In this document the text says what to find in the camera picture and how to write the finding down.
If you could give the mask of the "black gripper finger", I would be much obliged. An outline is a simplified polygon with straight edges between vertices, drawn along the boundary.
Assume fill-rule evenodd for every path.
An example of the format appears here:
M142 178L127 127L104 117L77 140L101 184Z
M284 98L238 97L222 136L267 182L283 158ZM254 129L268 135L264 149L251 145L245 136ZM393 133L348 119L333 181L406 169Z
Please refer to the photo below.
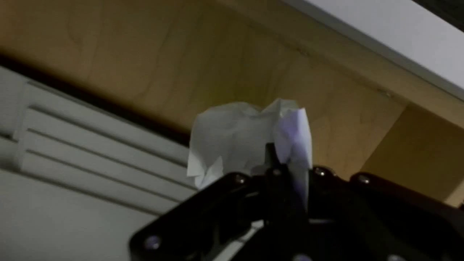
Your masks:
M272 143L265 145L265 174L278 177L281 174L280 161Z

